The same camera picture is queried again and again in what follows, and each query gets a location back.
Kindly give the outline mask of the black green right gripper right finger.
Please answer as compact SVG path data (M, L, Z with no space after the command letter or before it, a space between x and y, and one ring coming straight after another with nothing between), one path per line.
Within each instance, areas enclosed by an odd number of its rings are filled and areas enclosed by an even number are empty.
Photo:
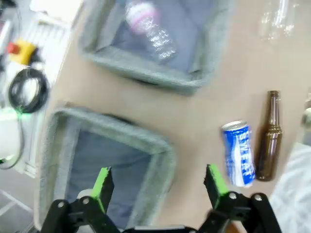
M250 197L229 191L222 175L214 164L208 164L204 178L212 209L199 233L224 233L232 221L240 222L248 233L282 232L276 215L264 193Z

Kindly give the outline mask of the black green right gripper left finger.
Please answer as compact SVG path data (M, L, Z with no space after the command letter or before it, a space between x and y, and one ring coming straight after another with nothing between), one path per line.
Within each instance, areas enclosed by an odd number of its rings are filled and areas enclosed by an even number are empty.
M119 233L106 214L114 189L110 168L102 168L91 191L69 203L55 200L41 228L42 233L76 233L82 226L89 226L93 233Z

